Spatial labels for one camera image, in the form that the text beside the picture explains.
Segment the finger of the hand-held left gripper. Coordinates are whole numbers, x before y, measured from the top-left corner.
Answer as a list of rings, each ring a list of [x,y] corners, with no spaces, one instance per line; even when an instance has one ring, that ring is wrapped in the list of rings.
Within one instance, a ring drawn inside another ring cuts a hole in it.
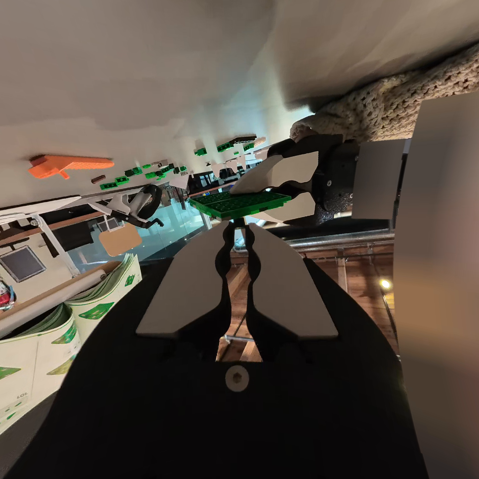
[[[316,203],[310,193],[301,193],[282,207],[261,212],[261,219],[285,224],[286,221],[308,217],[314,214]]]
[[[231,188],[232,195],[259,193],[293,181],[308,183],[319,164],[317,151],[284,158],[274,155],[246,172]]]

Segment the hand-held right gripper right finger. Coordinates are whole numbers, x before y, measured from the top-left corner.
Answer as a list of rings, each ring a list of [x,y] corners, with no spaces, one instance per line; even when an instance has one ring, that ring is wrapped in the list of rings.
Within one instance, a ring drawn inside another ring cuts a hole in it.
[[[250,224],[249,229],[252,251],[260,263],[252,287],[258,312],[300,339],[336,338],[338,330],[303,257],[256,224]]]

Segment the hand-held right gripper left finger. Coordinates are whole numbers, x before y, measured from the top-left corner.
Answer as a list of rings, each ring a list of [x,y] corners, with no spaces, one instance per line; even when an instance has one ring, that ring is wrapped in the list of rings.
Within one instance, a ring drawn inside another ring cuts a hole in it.
[[[231,268],[232,223],[196,235],[173,258],[143,315],[139,336],[175,338],[197,320],[221,337],[231,321],[227,274]]]

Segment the green mosaic lego plate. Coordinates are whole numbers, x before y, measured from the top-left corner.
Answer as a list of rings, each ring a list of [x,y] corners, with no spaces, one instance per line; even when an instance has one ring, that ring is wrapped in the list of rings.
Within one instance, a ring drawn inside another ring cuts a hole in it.
[[[284,206],[291,196],[263,191],[232,195],[229,191],[189,198],[189,204],[199,212],[217,220],[236,220]]]

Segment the person's left forearm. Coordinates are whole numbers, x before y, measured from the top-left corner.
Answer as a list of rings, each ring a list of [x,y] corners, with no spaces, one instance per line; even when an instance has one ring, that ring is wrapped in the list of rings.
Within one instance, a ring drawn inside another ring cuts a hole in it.
[[[372,142],[412,137],[423,101],[477,92],[479,45],[475,43],[433,66],[383,77],[346,93],[292,124],[296,142],[311,130]]]

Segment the lego instruction booklet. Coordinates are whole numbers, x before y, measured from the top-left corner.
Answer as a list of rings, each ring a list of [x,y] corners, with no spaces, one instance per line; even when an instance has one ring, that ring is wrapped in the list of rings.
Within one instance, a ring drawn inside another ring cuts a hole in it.
[[[1,337],[1,433],[59,390],[88,336],[141,280],[128,253],[99,284]]]

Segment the orange lego brick separator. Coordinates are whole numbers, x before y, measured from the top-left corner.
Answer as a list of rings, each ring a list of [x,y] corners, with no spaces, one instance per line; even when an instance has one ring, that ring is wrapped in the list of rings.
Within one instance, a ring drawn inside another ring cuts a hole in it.
[[[103,170],[111,168],[115,163],[108,158],[91,158],[64,155],[41,155],[30,160],[28,172],[37,179],[46,179],[60,175],[69,179],[67,170]]]

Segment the metal ceiling pipe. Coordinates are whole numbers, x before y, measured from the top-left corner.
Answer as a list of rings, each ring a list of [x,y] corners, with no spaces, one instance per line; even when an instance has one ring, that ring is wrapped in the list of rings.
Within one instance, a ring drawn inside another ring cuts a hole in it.
[[[296,250],[350,248],[376,242],[394,242],[395,233],[388,230],[351,232],[338,235],[285,240]]]

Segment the brown chair backrest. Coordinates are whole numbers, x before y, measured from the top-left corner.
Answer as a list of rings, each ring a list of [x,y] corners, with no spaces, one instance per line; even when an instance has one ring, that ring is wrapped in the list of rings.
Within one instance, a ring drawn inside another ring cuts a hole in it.
[[[136,227],[128,223],[114,230],[101,232],[98,239],[110,257],[123,255],[142,244]]]

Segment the grey framed screen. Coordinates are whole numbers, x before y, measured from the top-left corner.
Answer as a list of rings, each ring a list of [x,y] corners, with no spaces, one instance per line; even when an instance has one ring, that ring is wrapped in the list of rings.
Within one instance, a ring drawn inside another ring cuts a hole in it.
[[[46,266],[29,246],[1,255],[0,264],[16,283],[22,283],[46,271]]]

